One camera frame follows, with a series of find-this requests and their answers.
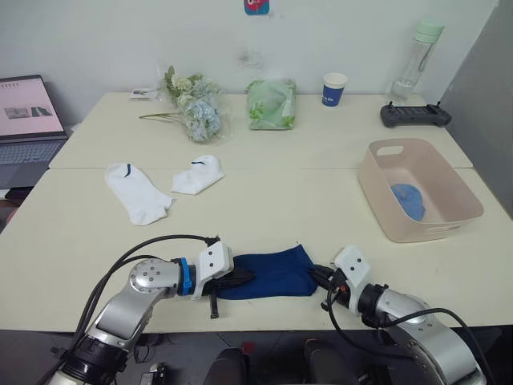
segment laptop keyboard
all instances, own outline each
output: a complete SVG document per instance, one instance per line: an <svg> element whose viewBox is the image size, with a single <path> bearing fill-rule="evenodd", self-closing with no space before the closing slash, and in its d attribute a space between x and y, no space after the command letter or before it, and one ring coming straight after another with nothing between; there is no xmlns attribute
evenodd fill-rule
<svg viewBox="0 0 513 385"><path fill-rule="evenodd" d="M56 141L0 146L0 165L48 162L62 144L63 142Z"/></svg>

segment laptop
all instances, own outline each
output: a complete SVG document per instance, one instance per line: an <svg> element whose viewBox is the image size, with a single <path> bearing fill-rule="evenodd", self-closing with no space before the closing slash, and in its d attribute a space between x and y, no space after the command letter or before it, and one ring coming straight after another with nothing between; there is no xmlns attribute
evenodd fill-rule
<svg viewBox="0 0 513 385"><path fill-rule="evenodd" d="M0 79L0 189L34 186L66 140L40 75Z"/></svg>

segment basket handle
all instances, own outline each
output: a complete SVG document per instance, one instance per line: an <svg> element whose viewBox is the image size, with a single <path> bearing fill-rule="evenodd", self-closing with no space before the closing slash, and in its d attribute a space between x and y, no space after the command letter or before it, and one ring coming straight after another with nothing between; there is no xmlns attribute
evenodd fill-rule
<svg viewBox="0 0 513 385"><path fill-rule="evenodd" d="M370 151L376 156L400 155L411 143L409 138L385 139L370 144Z"/></svg>
<svg viewBox="0 0 513 385"><path fill-rule="evenodd" d="M427 234L441 233L442 231L456 230L459 227L461 227L461 225L430 227L426 229L424 232Z"/></svg>
<svg viewBox="0 0 513 385"><path fill-rule="evenodd" d="M399 155L404 151L404 146L383 146L376 150L376 156Z"/></svg>

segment blue ring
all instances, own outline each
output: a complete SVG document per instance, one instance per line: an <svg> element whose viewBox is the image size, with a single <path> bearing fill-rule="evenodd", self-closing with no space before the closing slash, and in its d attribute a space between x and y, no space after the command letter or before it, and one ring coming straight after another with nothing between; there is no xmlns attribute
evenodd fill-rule
<svg viewBox="0 0 513 385"><path fill-rule="evenodd" d="M182 285L182 295L188 295L189 289L191 289L192 287L191 272L189 271L187 259L180 258L180 261L182 262L182 269L184 272L184 284Z"/></svg>

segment green bottle cap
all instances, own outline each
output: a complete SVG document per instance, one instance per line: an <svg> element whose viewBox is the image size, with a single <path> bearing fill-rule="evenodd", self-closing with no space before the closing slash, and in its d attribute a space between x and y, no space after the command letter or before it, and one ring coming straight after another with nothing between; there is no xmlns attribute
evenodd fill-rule
<svg viewBox="0 0 513 385"><path fill-rule="evenodd" d="M435 44L445 27L434 20L422 20L417 26L414 39L421 43Z"/></svg>

